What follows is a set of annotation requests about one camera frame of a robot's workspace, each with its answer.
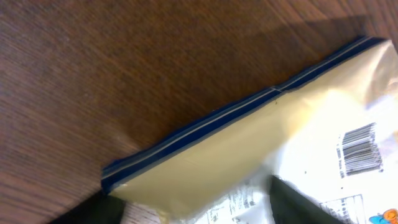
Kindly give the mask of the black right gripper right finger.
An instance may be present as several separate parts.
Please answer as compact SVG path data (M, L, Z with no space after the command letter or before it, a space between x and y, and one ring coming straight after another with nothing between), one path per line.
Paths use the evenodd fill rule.
M275 224L343 224L274 175L269 178L269 200Z

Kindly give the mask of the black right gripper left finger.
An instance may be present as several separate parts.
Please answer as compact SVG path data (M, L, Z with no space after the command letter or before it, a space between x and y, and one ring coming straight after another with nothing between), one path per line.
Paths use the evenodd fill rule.
M99 191L49 224L120 224L126 202Z

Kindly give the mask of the yellow blue snack bag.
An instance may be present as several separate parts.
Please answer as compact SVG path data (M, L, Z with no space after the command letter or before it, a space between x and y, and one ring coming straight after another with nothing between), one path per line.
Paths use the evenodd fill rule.
M397 222L397 50L362 37L114 161L101 186L166 223L275 223L277 176L343 223Z

